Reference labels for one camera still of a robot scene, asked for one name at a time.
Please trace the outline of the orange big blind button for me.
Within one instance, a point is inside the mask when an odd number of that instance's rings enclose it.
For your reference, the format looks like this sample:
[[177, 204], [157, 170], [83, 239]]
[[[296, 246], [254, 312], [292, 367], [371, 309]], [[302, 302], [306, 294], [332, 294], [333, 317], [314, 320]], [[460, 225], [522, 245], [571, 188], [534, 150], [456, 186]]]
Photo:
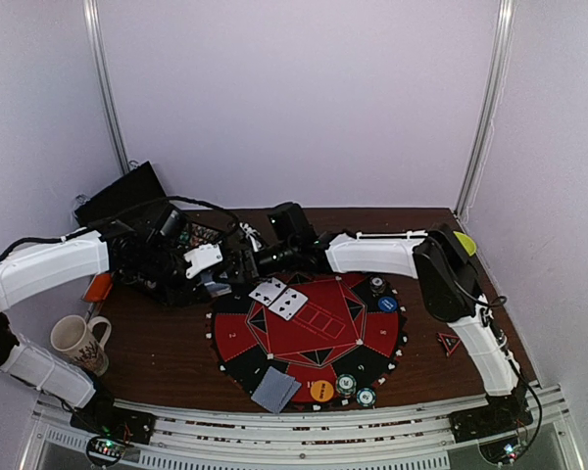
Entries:
[[335, 389], [333, 384], [327, 380], [316, 380], [311, 383], [309, 392], [313, 401], [328, 402], [333, 399]]

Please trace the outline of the blue small blind button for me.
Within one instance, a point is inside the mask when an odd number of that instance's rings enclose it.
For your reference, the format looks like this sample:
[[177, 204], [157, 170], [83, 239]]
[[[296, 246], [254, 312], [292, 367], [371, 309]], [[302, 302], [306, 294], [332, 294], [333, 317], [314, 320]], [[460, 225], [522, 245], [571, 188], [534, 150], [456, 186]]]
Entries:
[[390, 296], [383, 296], [381, 297], [378, 302], [378, 307], [381, 311], [390, 313], [394, 312], [398, 309], [398, 302], [395, 298]]

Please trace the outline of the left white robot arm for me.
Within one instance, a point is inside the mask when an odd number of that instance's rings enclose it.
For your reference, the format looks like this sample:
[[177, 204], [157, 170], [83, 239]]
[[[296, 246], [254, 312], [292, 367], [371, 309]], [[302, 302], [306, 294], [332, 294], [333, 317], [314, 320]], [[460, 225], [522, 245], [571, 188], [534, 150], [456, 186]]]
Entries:
[[0, 253], [0, 372], [82, 409], [101, 435], [115, 433], [121, 413], [102, 399], [97, 371], [17, 334], [11, 309], [66, 285], [109, 274], [169, 306], [190, 305], [207, 294], [202, 275], [221, 268], [224, 244], [240, 228], [237, 214], [224, 229], [195, 236], [179, 197], [148, 201], [90, 221], [56, 237], [23, 237]]

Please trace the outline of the black white poker chip stack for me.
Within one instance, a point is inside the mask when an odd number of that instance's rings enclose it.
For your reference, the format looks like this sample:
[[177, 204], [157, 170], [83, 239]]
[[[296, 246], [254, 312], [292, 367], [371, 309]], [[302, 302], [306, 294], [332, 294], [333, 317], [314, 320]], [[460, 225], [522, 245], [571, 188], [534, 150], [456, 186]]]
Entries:
[[380, 276], [372, 276], [369, 279], [369, 285], [375, 293], [380, 293], [385, 289], [385, 280]]

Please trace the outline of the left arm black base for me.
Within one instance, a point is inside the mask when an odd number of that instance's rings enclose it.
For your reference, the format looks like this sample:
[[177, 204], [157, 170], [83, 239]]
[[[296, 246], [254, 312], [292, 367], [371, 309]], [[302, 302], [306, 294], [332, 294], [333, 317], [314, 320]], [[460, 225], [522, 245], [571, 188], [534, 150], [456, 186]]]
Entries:
[[97, 400], [71, 410], [72, 427], [129, 444], [148, 445], [156, 422], [152, 413]]

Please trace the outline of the black poker chip case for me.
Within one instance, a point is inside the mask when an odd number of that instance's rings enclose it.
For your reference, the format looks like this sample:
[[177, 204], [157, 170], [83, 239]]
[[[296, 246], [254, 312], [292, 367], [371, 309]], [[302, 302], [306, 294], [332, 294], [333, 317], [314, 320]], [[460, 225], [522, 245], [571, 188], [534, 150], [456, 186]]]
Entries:
[[221, 232], [201, 225], [163, 201], [163, 186], [146, 162], [75, 210], [80, 226], [93, 226], [108, 243], [116, 281], [165, 306], [206, 303], [199, 276], [186, 277], [184, 255], [214, 242]]

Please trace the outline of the four of clubs card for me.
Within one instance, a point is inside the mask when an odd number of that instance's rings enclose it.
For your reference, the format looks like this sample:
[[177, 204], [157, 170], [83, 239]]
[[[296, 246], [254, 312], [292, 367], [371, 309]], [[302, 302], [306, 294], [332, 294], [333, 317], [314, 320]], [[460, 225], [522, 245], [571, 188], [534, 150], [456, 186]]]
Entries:
[[287, 285], [272, 277], [261, 282], [257, 287], [248, 294], [248, 297], [256, 303], [263, 306], [270, 306], [287, 288]]

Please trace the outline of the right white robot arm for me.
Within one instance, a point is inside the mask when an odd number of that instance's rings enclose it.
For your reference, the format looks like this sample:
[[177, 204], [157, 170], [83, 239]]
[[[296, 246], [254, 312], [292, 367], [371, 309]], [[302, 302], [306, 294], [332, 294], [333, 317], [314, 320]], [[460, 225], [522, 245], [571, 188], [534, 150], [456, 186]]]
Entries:
[[425, 310], [460, 338], [479, 372], [486, 402], [452, 418], [460, 428], [485, 425], [500, 433], [517, 422], [529, 424], [528, 399], [537, 395], [510, 351], [505, 332], [492, 311], [504, 297], [487, 299], [462, 233], [442, 224], [434, 229], [397, 234], [341, 231], [317, 234], [302, 208], [293, 202], [275, 207], [269, 220], [277, 244], [265, 245], [250, 225], [233, 220], [228, 229], [245, 248], [237, 259], [245, 281], [256, 280], [251, 298], [284, 320], [300, 319], [308, 300], [274, 279], [281, 271], [369, 273], [417, 280]]

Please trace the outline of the red black triangular token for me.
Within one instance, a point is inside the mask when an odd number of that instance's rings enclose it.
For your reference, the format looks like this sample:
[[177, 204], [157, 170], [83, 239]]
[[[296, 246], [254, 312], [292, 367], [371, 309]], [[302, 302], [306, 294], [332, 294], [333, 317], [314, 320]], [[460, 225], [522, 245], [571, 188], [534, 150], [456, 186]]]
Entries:
[[450, 357], [462, 342], [460, 337], [446, 333], [438, 333], [437, 340], [442, 345], [447, 357]]

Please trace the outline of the teal white poker chip stack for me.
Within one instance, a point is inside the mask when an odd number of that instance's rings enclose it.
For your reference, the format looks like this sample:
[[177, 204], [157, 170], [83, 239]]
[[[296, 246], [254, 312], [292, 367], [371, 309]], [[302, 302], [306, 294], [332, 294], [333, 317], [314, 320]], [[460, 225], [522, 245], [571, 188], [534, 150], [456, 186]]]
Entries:
[[361, 388], [356, 393], [356, 402], [362, 407], [372, 407], [376, 403], [376, 392], [373, 388]]

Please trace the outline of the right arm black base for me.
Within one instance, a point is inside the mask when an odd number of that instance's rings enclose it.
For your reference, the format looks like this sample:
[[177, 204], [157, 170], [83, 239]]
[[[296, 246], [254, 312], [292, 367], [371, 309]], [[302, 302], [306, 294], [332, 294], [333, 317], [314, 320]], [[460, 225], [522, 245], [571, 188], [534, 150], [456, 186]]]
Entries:
[[519, 423], [530, 425], [533, 415], [525, 399], [487, 397], [486, 405], [452, 412], [449, 422], [455, 441], [463, 443], [513, 431]]

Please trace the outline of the dealt blue-backed card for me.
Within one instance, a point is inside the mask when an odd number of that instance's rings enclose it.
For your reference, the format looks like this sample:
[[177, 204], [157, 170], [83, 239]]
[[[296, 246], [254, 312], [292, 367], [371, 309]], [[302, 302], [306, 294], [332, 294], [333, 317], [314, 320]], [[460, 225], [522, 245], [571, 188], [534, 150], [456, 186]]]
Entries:
[[271, 413], [278, 413], [283, 408], [289, 383], [287, 375], [270, 367], [251, 395], [251, 400]]
[[300, 388], [301, 383], [296, 380], [290, 383], [268, 383], [262, 390], [259, 403], [271, 413], [280, 413]]

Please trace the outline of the grey playing card deck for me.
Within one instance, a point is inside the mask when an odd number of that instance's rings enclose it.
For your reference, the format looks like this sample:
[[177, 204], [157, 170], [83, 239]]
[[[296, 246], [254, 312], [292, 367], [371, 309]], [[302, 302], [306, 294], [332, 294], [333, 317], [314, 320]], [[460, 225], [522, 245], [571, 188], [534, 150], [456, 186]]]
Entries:
[[227, 282], [215, 280], [213, 274], [209, 271], [201, 272], [200, 279], [203, 287], [212, 298], [225, 296], [232, 292]]

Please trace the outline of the green white poker chip stack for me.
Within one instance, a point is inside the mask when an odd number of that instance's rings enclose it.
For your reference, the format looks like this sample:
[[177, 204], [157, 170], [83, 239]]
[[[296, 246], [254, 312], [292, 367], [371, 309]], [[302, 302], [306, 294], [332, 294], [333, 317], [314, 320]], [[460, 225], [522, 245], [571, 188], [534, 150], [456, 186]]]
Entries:
[[351, 374], [340, 374], [336, 377], [335, 390], [341, 397], [351, 397], [357, 391], [357, 381]]

